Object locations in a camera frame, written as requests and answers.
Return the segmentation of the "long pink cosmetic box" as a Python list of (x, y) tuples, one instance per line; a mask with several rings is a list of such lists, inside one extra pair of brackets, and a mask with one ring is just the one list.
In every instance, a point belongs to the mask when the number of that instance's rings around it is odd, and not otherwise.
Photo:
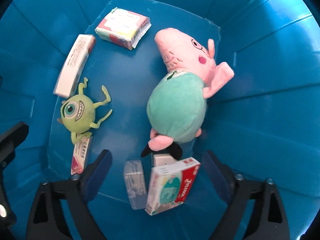
[(92, 137), (82, 138), (79, 142), (74, 145), (72, 162), (71, 162), (71, 175), (82, 174), (86, 165), (91, 148)]

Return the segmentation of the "green one-eyed monster plush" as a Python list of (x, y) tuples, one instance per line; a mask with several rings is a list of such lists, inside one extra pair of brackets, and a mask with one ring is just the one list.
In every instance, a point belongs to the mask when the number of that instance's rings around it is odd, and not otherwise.
[(73, 145), (76, 145), (83, 138), (90, 138), (92, 136), (90, 129), (98, 129), (101, 123), (113, 112), (111, 109), (98, 121), (95, 120), (96, 109), (110, 103), (112, 99), (106, 86), (102, 85), (101, 90), (105, 95), (105, 100), (93, 102), (84, 94), (87, 83), (88, 78), (84, 78), (84, 81), (78, 85), (78, 93), (62, 102), (60, 108), (61, 117), (57, 119), (59, 123), (70, 131)]

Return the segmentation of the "long white pink box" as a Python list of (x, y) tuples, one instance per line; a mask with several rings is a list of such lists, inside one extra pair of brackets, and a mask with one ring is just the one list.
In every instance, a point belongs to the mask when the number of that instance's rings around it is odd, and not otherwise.
[(53, 94), (65, 99), (75, 94), (80, 76), (95, 41), (96, 38), (93, 35), (79, 34), (77, 36), (61, 68)]

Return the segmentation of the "clear plastic case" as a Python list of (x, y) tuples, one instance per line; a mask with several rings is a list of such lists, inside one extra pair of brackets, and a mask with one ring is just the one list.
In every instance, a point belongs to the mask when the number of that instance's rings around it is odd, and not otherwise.
[(148, 193), (146, 190), (142, 162), (140, 160), (126, 161), (123, 175), (132, 209), (145, 209)]

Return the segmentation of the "Tylenol medicine box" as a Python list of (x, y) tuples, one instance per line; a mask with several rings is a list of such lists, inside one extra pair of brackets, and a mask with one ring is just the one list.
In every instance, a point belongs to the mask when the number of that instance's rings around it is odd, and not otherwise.
[(146, 212), (153, 216), (183, 204), (200, 166), (198, 160), (189, 157), (172, 164), (153, 167)]

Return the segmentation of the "pink pig plush toy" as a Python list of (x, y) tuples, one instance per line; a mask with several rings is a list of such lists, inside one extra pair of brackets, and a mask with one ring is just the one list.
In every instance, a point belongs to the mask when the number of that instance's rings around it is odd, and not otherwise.
[(234, 77), (234, 71), (227, 62), (215, 62), (212, 39), (204, 48), (188, 34), (165, 28), (156, 33), (155, 43), (167, 74), (147, 102), (150, 139), (140, 156), (167, 151), (179, 160), (183, 153), (180, 145), (202, 133), (207, 99)]

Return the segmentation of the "Kotex pad pack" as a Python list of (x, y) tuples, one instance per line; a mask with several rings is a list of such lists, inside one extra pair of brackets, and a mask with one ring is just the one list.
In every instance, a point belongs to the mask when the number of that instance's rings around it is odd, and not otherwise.
[(150, 28), (149, 17), (116, 7), (101, 20), (95, 32), (102, 40), (132, 50)]

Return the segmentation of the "small teal medicine box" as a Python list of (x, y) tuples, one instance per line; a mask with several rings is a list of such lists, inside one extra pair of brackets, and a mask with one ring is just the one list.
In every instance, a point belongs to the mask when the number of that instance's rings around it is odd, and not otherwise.
[(176, 162), (176, 159), (173, 158), (168, 153), (157, 153), (152, 155), (152, 164), (153, 167), (171, 165)]

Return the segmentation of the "blue plastic crate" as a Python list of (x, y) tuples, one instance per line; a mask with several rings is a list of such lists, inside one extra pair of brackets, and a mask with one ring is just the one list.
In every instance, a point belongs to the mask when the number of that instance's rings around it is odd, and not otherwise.
[(1, 131), (29, 126), (5, 175), (13, 236), (26, 238), (40, 181), (70, 176), (73, 145), (53, 90), (77, 36), (94, 34), (116, 7), (148, 16), (151, 28), (133, 50), (97, 38), (82, 72), (90, 98), (103, 99), (102, 85), (112, 98), (97, 110), (113, 112), (88, 155), (113, 156), (88, 204), (106, 238), (208, 239), (227, 208), (204, 168), (185, 203), (159, 215), (133, 210), (127, 196), (124, 165), (148, 142), (146, 103), (166, 74), (154, 36), (172, 27), (203, 46), (212, 38), (215, 60), (235, 73), (208, 100), (202, 135), (182, 145), (184, 157), (211, 150), (247, 179), (272, 178), (291, 239), (319, 239), (319, 0), (1, 0)]

